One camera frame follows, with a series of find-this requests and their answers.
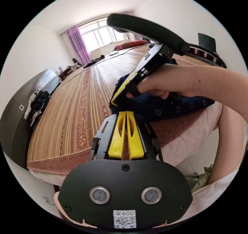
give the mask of wall outlet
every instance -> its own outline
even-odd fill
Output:
[[[51,203],[50,203],[50,200],[49,200],[49,198],[48,198],[48,197],[43,196],[42,198],[43,198],[43,200],[44,200],[45,202],[47,202],[48,204],[51,204]]]

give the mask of red pillow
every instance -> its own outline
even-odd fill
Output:
[[[129,41],[129,42],[125,42],[125,43],[121,43],[121,44],[116,45],[113,51],[119,51],[122,49],[131,48],[131,47],[142,46],[142,45],[147,44],[147,43],[149,43],[149,42],[145,41],[145,40]]]

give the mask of wardrobe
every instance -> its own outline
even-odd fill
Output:
[[[38,89],[52,94],[60,78],[46,69],[25,83],[10,99],[0,119],[0,143],[4,153],[27,169],[27,152],[33,129],[24,119],[30,96]]]

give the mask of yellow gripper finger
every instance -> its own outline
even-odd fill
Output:
[[[126,112],[119,112],[108,155],[121,159],[125,137]]]
[[[134,113],[127,111],[127,136],[130,160],[144,157],[144,149],[140,140],[139,131]]]

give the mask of green cloth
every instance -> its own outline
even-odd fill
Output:
[[[213,168],[213,164],[210,165],[210,167],[204,167],[205,173],[201,174],[192,188],[191,192],[194,193],[195,191],[199,190],[200,188],[203,188],[207,185],[207,181],[209,179],[209,176],[211,174]]]

